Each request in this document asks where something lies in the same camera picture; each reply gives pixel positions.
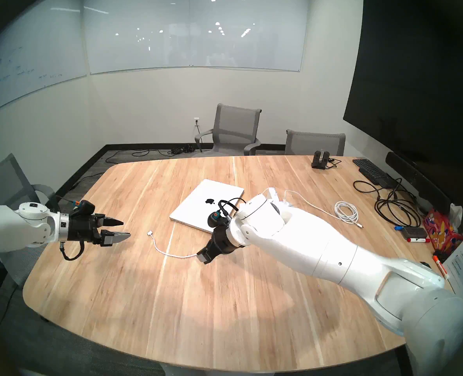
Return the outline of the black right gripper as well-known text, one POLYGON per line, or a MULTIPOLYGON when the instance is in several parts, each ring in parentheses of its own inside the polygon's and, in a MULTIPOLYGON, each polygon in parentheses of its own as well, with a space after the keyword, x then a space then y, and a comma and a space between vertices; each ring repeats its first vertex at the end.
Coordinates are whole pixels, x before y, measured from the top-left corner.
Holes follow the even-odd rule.
POLYGON ((207 247, 202 248, 197 253, 197 258, 202 259, 203 264, 209 264, 215 257, 230 254, 235 250, 235 245, 228 239, 227 230, 227 226, 214 228, 207 247))

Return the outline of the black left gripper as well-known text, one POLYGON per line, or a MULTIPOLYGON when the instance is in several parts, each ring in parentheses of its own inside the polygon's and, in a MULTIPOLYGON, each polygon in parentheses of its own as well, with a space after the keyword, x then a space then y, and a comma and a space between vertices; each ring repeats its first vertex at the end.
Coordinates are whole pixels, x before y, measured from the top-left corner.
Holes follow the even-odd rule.
POLYGON ((128 239, 131 234, 125 232, 112 232, 109 230, 102 230, 102 236, 98 228, 122 226, 124 222, 106 217, 105 214, 92 214, 92 215, 79 215, 69 216, 68 228, 68 241, 83 241, 100 245, 102 247, 110 247, 114 244, 120 243, 128 239))

